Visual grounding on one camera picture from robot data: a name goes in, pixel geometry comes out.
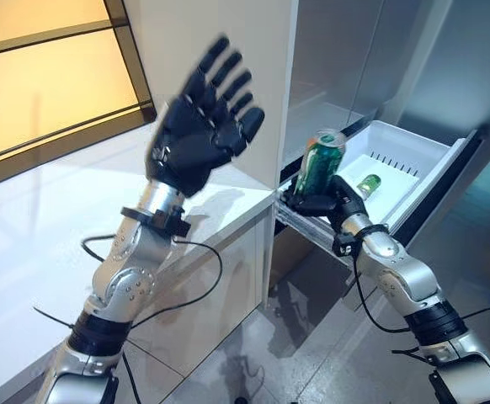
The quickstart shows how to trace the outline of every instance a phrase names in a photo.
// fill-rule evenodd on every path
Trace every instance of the wire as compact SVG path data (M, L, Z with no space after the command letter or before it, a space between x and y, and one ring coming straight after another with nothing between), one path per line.
M88 247L89 242L99 242L101 240L109 240L114 238L116 235L115 234L104 234L102 236L93 236L93 237L86 237L80 241L80 247L83 248L83 250L88 253L91 257L97 259L100 262L104 261L104 258L93 252L93 250Z
M470 314L466 314L465 316L463 316L462 317L462 320L465 320L467 318L476 316L477 314L481 314L481 313L484 313L485 311L489 311L489 310L490 310L490 307L487 307L486 309L481 309L481 310L474 311L474 312L472 312Z
M130 369L129 361L125 356L125 351L121 353L121 357L124 360L125 369L127 370L127 374L129 375L130 386L133 388L133 394L135 395L136 404L142 404L141 398L138 396L138 390L136 389L135 378L133 377L133 372Z
M83 239L80 244L86 253L88 253L90 256L94 257L95 259L103 262L104 259L102 257L100 257L98 254L96 254L90 247L88 247L88 243L89 242L96 242L96 241L100 241L100 240L109 240L110 238L114 238L114 237L115 237L115 234L107 234L107 235L103 235L103 236L87 237L87 238ZM133 328L139 327L140 325L144 324L145 322L151 320L153 317L159 316L160 314L163 314L164 312L180 309L182 307L192 305L192 304L196 303L197 301L204 299L207 295L209 295L213 291L213 289L221 281L223 264L222 264L221 255L219 254L219 252L217 250L215 250L213 247L210 247L210 246L203 244L201 242L187 242L187 241L180 241L180 240L176 240L176 239L173 239L173 241L176 244L192 244L195 246L207 248L208 250L212 251L216 255L217 260L219 261L219 274L217 275L217 279L213 283L213 285L204 294L200 295L199 297L197 297L193 300L186 301L186 302L181 303L181 304L176 305L176 306L165 307L164 309L155 311L150 316L144 318L143 320L140 320L137 324L133 324L133 326L131 327L131 330Z
M412 351L413 351L413 352L416 352L416 351L418 351L418 350L419 350L419 348L418 348L418 347L416 347L416 348L417 348L417 349L416 349L415 351L413 351L415 348L413 348L413 349L409 349L409 350L406 350L406 351L405 351L405 350L401 351L401 350L393 349L393 350L391 351L391 353L392 353L392 354L402 354L402 355L406 355L406 356L408 356L409 358L416 359L416 360L418 360L418 361L420 361L420 362L423 362L424 364L430 364L430 363L428 362L428 360L427 360L427 359L425 359L425 358L423 358L423 357L421 357L421 356L419 356L419 355L415 355L415 354L413 354L413 353L412 353Z
M56 318L54 316L51 316L50 314L45 313L44 311L42 311L41 309L38 309L35 306L32 306L32 308L35 311L37 311L38 313L40 313L41 315L45 316L46 318L50 318L54 322L59 322L60 324L62 324L62 326L66 326L67 328L71 328L71 329L73 329L73 327L74 327L72 324L69 324L67 322L64 322L64 321L60 320L59 318Z
M144 324L145 322L151 320L153 317L158 316L160 314L163 314L166 311L180 309L182 307L192 305L193 303L196 303L197 301L204 299L207 295L209 295L213 291L213 289L219 284L219 281L221 280L221 277L222 277L222 258L221 258L221 255L219 254L219 252L217 250L215 250L213 247L202 244L201 242L186 242L186 241L179 241L179 240L175 240L175 239L173 241L176 244L192 244L195 246L204 247L204 248L207 248L208 250L210 250L212 253L214 253L217 257L217 260L219 261L219 274L217 275L217 279L213 283L213 285L203 295L200 295L193 300L186 301L185 303L181 303L181 304L176 305L176 306L170 306L170 307L166 307L164 309L158 310L158 311L154 312L153 314L151 314L150 316L146 317L145 319L140 320L137 324L133 324L133 326L131 327L131 330L133 328L137 328L138 326L140 326L140 325Z
M466 314L465 316L462 316L461 318L462 319L467 319L467 318L470 318L470 317L473 317L473 316L476 316L477 314L481 314L481 313L484 313L485 311L490 311L490 307L487 307L485 309L481 309L481 310L477 310L477 311L474 311L470 314ZM392 354L402 354L402 355L406 355L410 358L414 358L414 359L417 359L417 360L420 360L421 362L424 362L426 364L429 364L429 362L425 359L425 358L422 358L418 355L414 355L414 353L416 353L417 351L419 351L419 347L414 347L414 348L411 348L411 349L393 349L391 351Z
M407 327L406 328L385 328L382 325L378 324L378 322L370 314L369 308L367 307L367 305L365 303L365 296L363 295L363 290L361 289L360 277L357 273L357 257L355 257L355 254L352 254L352 258L354 259L354 276L355 276L355 283L357 284L357 291L360 294L361 304L363 305L363 308L365 309L365 313L369 317L369 319L372 321L372 323L375 326L377 326L378 328L380 328L382 331L393 333L393 334L410 331L410 329Z

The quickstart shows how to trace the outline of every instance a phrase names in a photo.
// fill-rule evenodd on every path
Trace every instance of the white drawer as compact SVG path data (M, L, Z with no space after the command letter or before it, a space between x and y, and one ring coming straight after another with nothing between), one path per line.
M381 186L366 201L372 221L385 223L395 233L439 182L472 136L447 146L407 130L372 121L347 141L339 175L355 186L376 173ZM279 194L290 187L287 180ZM333 230L327 218L303 217L277 198L277 220L294 227L319 247L331 252Z

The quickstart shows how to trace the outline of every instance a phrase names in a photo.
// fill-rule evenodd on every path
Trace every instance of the robotic arm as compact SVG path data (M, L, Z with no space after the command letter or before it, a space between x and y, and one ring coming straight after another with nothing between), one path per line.
M113 371L133 321L160 292L157 269L170 251L171 237L185 237L190 228L181 219L184 199L204 187L213 168L239 156L264 121L263 110L248 107L251 93L236 99L252 77L248 70L219 94L242 59L239 52L206 79L228 46L225 36L211 46L159 120L146 155L148 184L136 208L122 209L109 256L93 276L93 293L58 348L36 403L114 402L118 379Z
M327 216L335 230L333 251L352 255L404 317L426 360L441 404L490 403L490 355L445 299L432 270L407 254L383 225L373 224L363 200L339 176L329 196L286 195L302 215Z

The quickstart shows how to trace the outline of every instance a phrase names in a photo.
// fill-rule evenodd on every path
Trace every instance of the soda can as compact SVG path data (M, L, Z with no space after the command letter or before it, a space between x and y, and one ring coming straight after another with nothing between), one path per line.
M324 195L346 151L346 136L321 129L307 143L297 177L296 195Z
M361 198L363 198L363 200L367 200L372 193L380 187L380 185L381 178L376 174L370 174L357 185L357 189L361 192Z

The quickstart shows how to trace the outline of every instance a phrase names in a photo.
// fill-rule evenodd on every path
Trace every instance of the window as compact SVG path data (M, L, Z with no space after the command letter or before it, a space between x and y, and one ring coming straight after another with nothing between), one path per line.
M155 115L121 0L0 0L0 181Z

